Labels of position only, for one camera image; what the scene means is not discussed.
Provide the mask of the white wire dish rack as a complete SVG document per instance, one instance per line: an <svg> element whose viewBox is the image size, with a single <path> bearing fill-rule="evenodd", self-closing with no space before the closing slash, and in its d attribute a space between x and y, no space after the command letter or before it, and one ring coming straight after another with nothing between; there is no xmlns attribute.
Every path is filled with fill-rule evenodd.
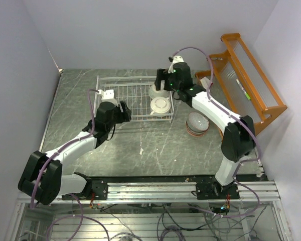
<svg viewBox="0 0 301 241"><path fill-rule="evenodd" d="M132 122L152 122L173 120L174 104L172 94L168 93L170 109L167 114L156 114L151 109L151 97L148 94L154 84L155 76L97 76L97 88L102 91L113 90L117 101L125 101L131 110Z"/></svg>

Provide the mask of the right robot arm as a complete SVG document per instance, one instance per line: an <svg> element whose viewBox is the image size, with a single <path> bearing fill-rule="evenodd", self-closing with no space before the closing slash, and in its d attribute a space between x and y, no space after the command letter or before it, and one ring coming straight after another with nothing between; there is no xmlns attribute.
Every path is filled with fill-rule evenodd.
<svg viewBox="0 0 301 241"><path fill-rule="evenodd" d="M223 159L208 192L223 198L234 183L240 161L256 147L252 118L230 111L212 98L207 89L194 84L185 62L158 69L155 87L177 93L180 101L205 115L221 130Z"/></svg>

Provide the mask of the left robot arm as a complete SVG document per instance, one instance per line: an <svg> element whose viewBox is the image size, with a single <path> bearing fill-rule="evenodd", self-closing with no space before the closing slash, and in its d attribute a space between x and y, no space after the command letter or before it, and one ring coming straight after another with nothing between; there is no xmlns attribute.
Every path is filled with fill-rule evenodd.
<svg viewBox="0 0 301 241"><path fill-rule="evenodd" d="M117 105L102 102L96 116L75 138L45 153L35 151L30 154L18 189L31 198L31 205L35 201L48 205L59 195L75 194L80 199L91 197L94 192L93 180L80 173L64 175L63 168L109 141L115 126L130 120L131 110L125 101Z"/></svg>

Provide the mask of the grey blue bowl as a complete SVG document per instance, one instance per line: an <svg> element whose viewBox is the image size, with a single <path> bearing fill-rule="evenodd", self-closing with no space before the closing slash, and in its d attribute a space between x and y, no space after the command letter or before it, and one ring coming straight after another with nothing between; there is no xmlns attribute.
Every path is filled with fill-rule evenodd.
<svg viewBox="0 0 301 241"><path fill-rule="evenodd" d="M208 119L197 112L189 113L186 123L190 130L197 133L205 132L210 125Z"/></svg>

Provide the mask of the beige patterned bowl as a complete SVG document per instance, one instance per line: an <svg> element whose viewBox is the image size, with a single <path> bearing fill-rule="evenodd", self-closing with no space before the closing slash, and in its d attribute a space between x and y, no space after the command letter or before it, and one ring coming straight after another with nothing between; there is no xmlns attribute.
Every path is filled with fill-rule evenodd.
<svg viewBox="0 0 301 241"><path fill-rule="evenodd" d="M204 131L196 132L196 131L192 130L191 128L189 128L188 126L186 126L186 130L190 135L195 136L195 137L201 137L207 132L207 129Z"/></svg>

